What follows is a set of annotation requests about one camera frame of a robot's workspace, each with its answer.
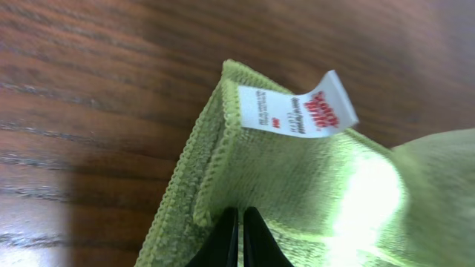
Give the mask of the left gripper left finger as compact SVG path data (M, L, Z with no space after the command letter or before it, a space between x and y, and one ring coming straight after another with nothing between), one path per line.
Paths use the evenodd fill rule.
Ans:
M238 266L238 210L227 208L186 267Z

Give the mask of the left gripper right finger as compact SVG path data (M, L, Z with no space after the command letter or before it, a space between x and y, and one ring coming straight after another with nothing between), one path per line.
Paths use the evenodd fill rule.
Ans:
M256 207L244 212L243 241L245 267L293 267Z

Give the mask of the green microfiber cloth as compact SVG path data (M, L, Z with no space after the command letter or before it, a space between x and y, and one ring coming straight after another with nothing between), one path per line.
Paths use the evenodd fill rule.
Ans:
M474 131L384 148L347 129L303 139L246 129L238 88L289 91L240 62L180 156L138 266L184 266L222 212L254 206L294 266L472 266Z

